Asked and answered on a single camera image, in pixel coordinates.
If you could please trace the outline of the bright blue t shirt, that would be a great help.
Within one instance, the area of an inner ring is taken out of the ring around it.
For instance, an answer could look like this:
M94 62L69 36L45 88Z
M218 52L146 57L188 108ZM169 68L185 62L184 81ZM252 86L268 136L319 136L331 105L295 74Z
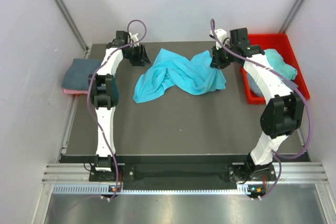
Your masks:
M162 48L153 65L138 79L133 100L144 103L163 96L167 89L177 86L191 95L226 89L226 78L221 70L210 66L208 50L190 60Z

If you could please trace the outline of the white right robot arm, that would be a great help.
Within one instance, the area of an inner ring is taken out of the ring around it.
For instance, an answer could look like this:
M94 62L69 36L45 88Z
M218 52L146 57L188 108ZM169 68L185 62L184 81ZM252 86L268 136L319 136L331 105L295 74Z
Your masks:
M265 51L259 45L251 44L246 28L229 33L212 28L210 37L216 41L211 67L224 69L233 62L239 63L266 101L260 117L262 133L258 143L247 155L244 167L234 168L230 173L231 179L240 184L263 179L270 173L274 152L300 127L304 102L283 77L274 74Z

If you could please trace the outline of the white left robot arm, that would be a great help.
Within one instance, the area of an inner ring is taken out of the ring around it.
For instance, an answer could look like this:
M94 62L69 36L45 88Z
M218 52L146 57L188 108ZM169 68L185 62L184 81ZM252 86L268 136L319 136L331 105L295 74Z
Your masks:
M101 66L89 75L87 106L97 124L98 145L96 155L90 162L91 182L117 182L119 168L113 139L113 118L119 103L116 72L123 59L133 66L150 63L138 33L117 31L116 38L107 44Z

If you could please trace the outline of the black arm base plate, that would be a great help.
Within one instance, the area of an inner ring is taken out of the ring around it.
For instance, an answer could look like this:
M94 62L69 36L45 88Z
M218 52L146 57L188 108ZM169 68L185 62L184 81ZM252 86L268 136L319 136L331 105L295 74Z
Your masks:
M237 183L264 183L276 179L274 168L248 174L244 165L233 164L125 164L115 172L94 172L91 182L117 184L123 190L235 189Z

